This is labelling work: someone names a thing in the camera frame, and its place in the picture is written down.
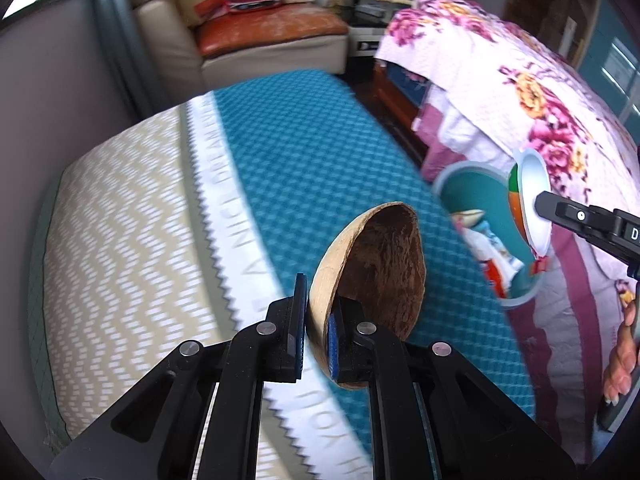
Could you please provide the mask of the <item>right hand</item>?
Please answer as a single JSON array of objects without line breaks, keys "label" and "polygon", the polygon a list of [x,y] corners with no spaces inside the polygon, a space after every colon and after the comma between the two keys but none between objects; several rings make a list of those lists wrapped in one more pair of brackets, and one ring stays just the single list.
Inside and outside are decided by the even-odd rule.
[{"label": "right hand", "polygon": [[623,322],[617,331],[617,339],[610,354],[610,362],[603,374],[603,396],[606,404],[616,405],[620,396],[631,389],[631,373],[637,365],[638,351],[631,333],[636,319],[636,306],[630,304],[623,310]]}]

